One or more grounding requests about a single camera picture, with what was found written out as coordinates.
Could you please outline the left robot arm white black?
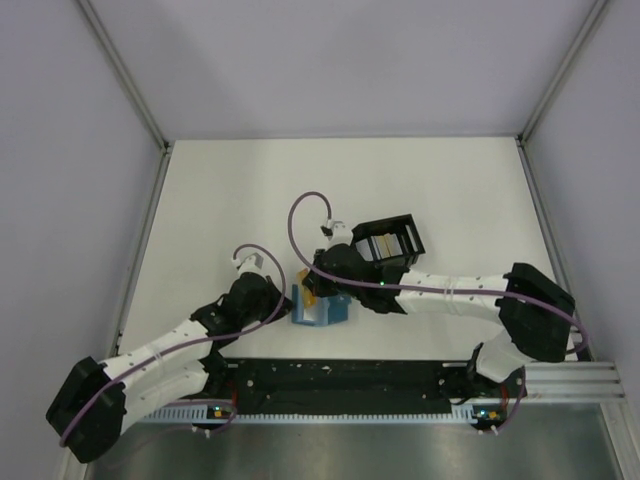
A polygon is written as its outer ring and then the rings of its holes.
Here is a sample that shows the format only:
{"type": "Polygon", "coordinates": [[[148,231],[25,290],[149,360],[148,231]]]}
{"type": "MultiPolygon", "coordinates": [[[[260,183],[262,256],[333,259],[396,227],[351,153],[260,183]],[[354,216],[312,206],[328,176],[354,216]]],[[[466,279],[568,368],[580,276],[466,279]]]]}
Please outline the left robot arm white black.
{"type": "Polygon", "coordinates": [[[106,454],[135,423],[183,397],[226,387],[221,349],[290,312],[286,284],[243,273],[217,300],[127,353],[71,368],[45,418],[82,464],[106,454]]]}

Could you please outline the gold credit card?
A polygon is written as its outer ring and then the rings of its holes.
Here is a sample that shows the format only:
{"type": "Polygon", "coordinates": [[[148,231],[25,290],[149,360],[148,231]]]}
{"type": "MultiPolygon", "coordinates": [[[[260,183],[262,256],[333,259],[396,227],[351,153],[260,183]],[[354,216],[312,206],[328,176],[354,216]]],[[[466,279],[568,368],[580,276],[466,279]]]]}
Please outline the gold credit card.
{"type": "Polygon", "coordinates": [[[309,270],[307,268],[299,271],[296,274],[296,282],[298,286],[298,292],[301,297],[301,302],[304,309],[309,309],[316,305],[317,300],[314,296],[312,290],[304,284],[304,280],[309,274],[309,270]]]}

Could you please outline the blue leather card holder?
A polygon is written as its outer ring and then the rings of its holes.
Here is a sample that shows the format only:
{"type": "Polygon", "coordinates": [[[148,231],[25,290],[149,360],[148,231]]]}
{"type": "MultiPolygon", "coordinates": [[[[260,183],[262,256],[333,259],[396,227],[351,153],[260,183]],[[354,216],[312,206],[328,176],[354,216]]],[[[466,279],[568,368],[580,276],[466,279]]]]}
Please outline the blue leather card holder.
{"type": "Polygon", "coordinates": [[[304,309],[297,284],[292,286],[293,309],[291,322],[310,327],[327,327],[342,323],[349,318],[349,306],[352,299],[346,295],[316,298],[315,306],[304,309]]]}

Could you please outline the black card tray box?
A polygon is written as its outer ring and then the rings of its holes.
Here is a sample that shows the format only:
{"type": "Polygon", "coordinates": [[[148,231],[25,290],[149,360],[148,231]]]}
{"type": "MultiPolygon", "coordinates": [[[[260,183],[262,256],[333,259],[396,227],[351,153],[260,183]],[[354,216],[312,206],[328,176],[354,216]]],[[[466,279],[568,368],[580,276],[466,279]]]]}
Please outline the black card tray box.
{"type": "Polygon", "coordinates": [[[411,267],[426,253],[411,214],[360,223],[352,233],[352,247],[377,266],[411,267]]]}

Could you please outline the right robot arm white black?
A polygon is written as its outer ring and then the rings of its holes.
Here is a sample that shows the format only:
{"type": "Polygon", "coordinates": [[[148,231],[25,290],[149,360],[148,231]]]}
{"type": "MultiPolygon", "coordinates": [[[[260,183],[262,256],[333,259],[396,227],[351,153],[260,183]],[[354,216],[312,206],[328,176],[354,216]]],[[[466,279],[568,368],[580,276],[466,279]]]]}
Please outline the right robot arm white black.
{"type": "Polygon", "coordinates": [[[528,263],[498,275],[444,276],[421,272],[413,261],[369,260],[339,244],[316,251],[302,283],[316,297],[347,295],[378,314],[457,315],[500,326],[467,364],[467,384],[481,396],[530,362],[559,363],[570,353],[575,301],[528,263]]]}

